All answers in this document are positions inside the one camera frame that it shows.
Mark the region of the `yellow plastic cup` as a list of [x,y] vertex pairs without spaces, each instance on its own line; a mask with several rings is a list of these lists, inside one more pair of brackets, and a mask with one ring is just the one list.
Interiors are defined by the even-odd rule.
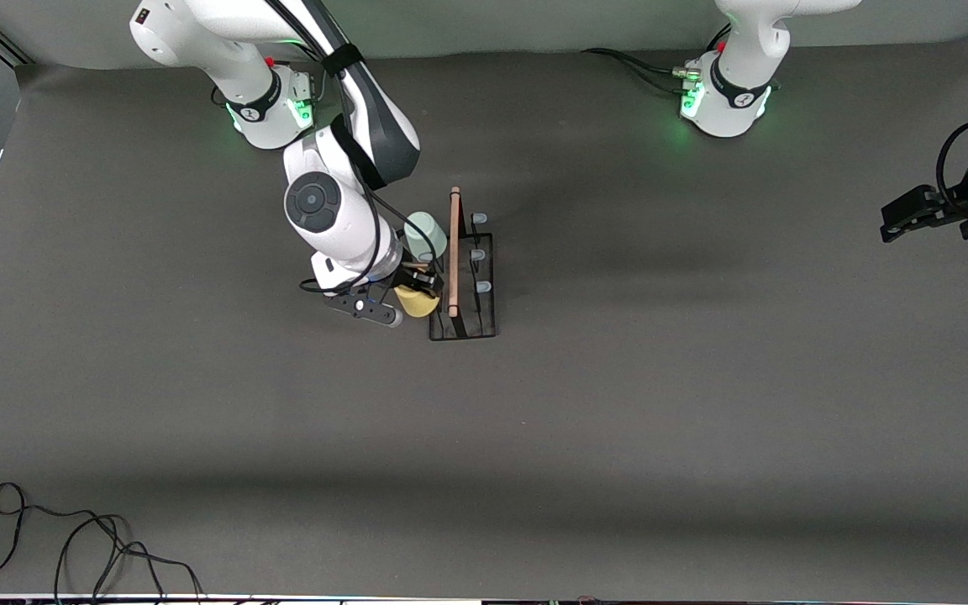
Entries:
[[411,318],[427,318],[440,307],[442,297],[437,292],[411,286],[394,287],[403,312]]

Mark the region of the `black wire cup holder rack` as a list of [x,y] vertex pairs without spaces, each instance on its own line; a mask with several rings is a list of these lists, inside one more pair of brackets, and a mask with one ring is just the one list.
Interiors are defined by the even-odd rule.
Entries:
[[494,338],[498,334],[495,245],[481,230],[486,214],[469,212],[459,187],[450,191],[450,228],[440,303],[428,317],[433,342]]

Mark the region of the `light green plastic cup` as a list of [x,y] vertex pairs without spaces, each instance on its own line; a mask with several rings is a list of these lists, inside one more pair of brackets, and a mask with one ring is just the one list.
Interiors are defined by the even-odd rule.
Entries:
[[404,224],[404,238],[408,253],[418,263],[441,260],[447,248],[447,237],[437,219],[428,212],[414,212],[408,215]]

